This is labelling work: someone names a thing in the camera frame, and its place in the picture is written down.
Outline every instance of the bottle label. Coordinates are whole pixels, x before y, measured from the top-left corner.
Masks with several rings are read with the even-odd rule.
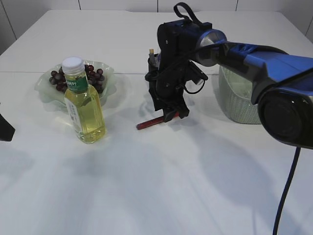
[[[86,76],[78,77],[76,80],[67,80],[67,87],[72,92],[85,92],[88,88]]]
[[[70,119],[72,119],[74,129],[76,133],[81,133],[83,131],[82,124],[80,122],[77,108],[76,106],[67,98],[64,99],[65,104],[67,105],[67,110],[70,116]]]

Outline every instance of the grape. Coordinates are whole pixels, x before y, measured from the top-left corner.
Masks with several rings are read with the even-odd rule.
[[[50,82],[52,85],[57,84],[57,80],[55,80],[54,77],[50,77],[49,82]]]
[[[102,87],[99,84],[94,85],[95,89],[99,91]]]
[[[93,85],[93,84],[96,84],[96,79],[95,79],[94,77],[91,77],[91,78],[90,78],[90,81],[92,82],[92,85]]]
[[[103,74],[103,70],[102,69],[97,69],[97,73],[102,75]]]
[[[60,73],[61,75],[64,75],[62,67],[60,67],[59,73]]]
[[[54,77],[58,72],[56,70],[51,72],[51,76]]]
[[[95,73],[95,74],[94,74],[94,77],[95,77],[95,79],[99,80],[99,78],[101,77],[101,75],[98,74],[98,73]]]
[[[93,71],[94,70],[94,66],[89,65],[89,71]]]
[[[102,93],[103,93],[103,90],[104,90],[104,89],[101,88],[101,89],[99,89],[99,90],[97,90],[97,91],[98,91],[99,94],[102,94]]]
[[[63,85],[57,85],[56,87],[55,87],[55,89],[57,89],[57,91],[61,91],[62,89],[63,89]]]
[[[67,87],[62,87],[62,90],[61,90],[63,93],[65,93],[67,91]]]
[[[57,74],[54,76],[54,78],[59,81],[59,80],[62,79],[62,75],[59,74],[59,73],[57,73]]]

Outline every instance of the bunch of grapes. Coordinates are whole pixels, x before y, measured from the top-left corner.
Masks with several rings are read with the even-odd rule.
[[[57,89],[57,91],[65,93],[67,91],[67,82],[65,80],[62,67],[60,67],[59,72],[55,70],[52,71],[51,76],[52,77],[50,77],[49,82],[52,85],[56,85],[55,89]]]
[[[94,66],[85,65],[85,72],[87,74],[88,83],[93,85],[97,92],[101,94],[103,92],[102,84],[105,80],[103,76],[103,70],[97,69],[97,72],[94,71]]]
[[[87,75],[88,83],[95,87],[97,92],[101,94],[103,92],[103,82],[105,80],[103,76],[103,70],[98,69],[97,72],[94,71],[94,67],[92,65],[85,65],[85,72]],[[60,67],[59,72],[52,71],[51,77],[49,79],[49,82],[52,85],[56,85],[55,89],[57,91],[65,93],[67,91],[67,83],[65,80],[65,76],[62,70],[62,67]]]

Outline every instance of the fruit bowl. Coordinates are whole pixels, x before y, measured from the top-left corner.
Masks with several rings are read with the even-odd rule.
[[[103,81],[103,84],[102,84],[103,92],[99,94],[100,101],[102,101],[106,97],[108,87],[113,82],[112,75],[113,75],[114,69],[102,62],[84,60],[84,64],[93,65],[95,70],[97,69],[103,70],[103,75],[105,77],[105,80]],[[60,67],[61,67],[61,64],[58,64],[55,67],[49,69],[43,75],[41,75],[41,77],[38,79],[38,81],[35,84],[35,90],[39,92],[40,97],[42,98],[42,100],[45,101],[45,103],[57,101],[58,103],[61,103],[63,106],[66,106],[64,102],[64,94],[60,91],[57,91],[55,86],[49,82],[49,79],[51,77],[51,72],[55,70],[59,71]]]

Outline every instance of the yellow liquid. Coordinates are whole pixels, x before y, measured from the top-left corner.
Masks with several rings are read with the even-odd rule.
[[[75,80],[76,77],[66,75],[67,80]],[[77,110],[80,128],[77,128],[77,125],[73,123],[77,137],[84,143],[94,143],[101,139],[106,133],[106,128],[97,90],[89,84],[87,90],[83,93],[75,93],[67,89],[65,98]]]

